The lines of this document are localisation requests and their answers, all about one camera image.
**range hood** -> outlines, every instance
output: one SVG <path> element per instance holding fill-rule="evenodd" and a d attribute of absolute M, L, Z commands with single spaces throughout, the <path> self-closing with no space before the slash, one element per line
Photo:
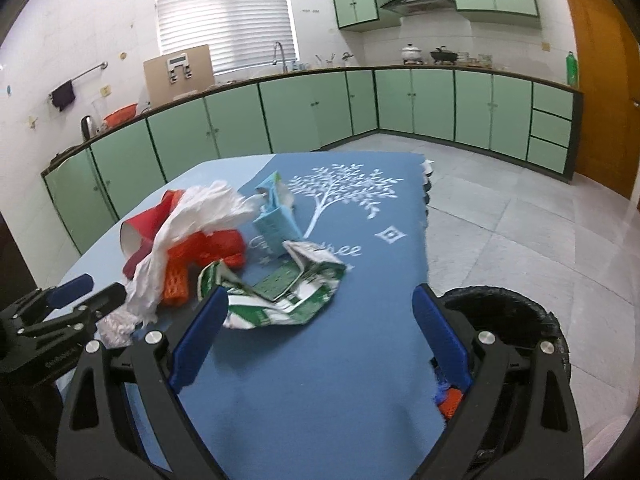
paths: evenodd
<path fill-rule="evenodd" d="M 433 9 L 453 9 L 456 3 L 453 0 L 391 0 L 382 6 L 382 9 L 391 10 L 400 16 L 413 16 Z"/>

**blue tablecloth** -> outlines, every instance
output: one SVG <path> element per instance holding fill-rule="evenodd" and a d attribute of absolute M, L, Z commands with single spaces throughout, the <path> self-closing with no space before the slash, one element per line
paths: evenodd
<path fill-rule="evenodd" d="M 300 191 L 298 225 L 305 232 L 322 210 L 308 239 L 329 247 L 349 271 L 306 326 L 223 329 L 194 384 L 180 393 L 230 478 L 408 479 L 440 436 L 433 355 L 411 309 L 412 291 L 427 278 L 423 160 L 411 153 L 275 155 L 241 188 L 252 194 L 273 171 L 286 182 L 301 177 L 292 187 Z M 350 189 L 363 178 L 393 180 L 353 202 Z M 251 225 L 241 231 L 249 245 L 243 277 L 251 282 L 276 262 Z M 127 391 L 150 459 L 168 468 L 137 387 Z"/>

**metal screw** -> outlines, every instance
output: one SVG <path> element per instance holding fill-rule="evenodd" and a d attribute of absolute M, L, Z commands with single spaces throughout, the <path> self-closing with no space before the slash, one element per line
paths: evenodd
<path fill-rule="evenodd" d="M 495 335 L 485 330 L 484 332 L 478 334 L 478 340 L 483 345 L 492 345 L 495 343 Z"/>
<path fill-rule="evenodd" d="M 89 354 L 95 354 L 100 349 L 100 342 L 95 339 L 93 341 L 89 341 L 84 345 L 84 349 L 89 352 Z"/>
<path fill-rule="evenodd" d="M 549 354 L 549 355 L 551 355 L 553 352 L 556 351 L 556 347 L 554 346 L 554 344 L 550 343 L 549 341 L 543 341 L 542 343 L 540 343 L 540 349 L 545 354 Z"/>
<path fill-rule="evenodd" d="M 162 340 L 162 332 L 158 330 L 152 330 L 147 335 L 145 335 L 145 341 L 150 345 L 155 345 Z"/>

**dark towel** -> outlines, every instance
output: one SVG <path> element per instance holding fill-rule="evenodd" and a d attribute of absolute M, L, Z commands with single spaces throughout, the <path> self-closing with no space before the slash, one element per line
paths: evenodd
<path fill-rule="evenodd" d="M 76 94 L 74 93 L 74 86 L 71 81 L 67 81 L 63 85 L 60 85 L 51 93 L 51 101 L 60 111 L 64 110 L 75 100 Z"/>

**white pot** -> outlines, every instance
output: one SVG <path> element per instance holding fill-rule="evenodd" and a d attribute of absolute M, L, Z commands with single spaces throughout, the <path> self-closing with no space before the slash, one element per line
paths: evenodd
<path fill-rule="evenodd" d="M 422 61 L 422 51 L 409 43 L 402 49 L 402 61 Z"/>

